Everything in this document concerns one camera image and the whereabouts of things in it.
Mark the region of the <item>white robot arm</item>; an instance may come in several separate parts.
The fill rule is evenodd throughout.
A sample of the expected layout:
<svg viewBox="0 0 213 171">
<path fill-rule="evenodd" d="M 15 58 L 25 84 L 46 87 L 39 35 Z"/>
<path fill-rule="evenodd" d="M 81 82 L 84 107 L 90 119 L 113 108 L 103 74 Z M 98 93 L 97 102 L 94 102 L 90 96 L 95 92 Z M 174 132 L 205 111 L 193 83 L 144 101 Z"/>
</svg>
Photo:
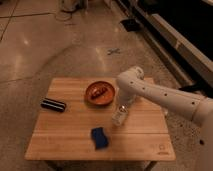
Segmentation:
<svg viewBox="0 0 213 171">
<path fill-rule="evenodd" d="M 213 98 L 148 83 L 139 66 L 120 73 L 116 84 L 122 104 L 129 105 L 135 96 L 141 96 L 200 126 L 202 145 L 194 171 L 213 171 Z"/>
</svg>

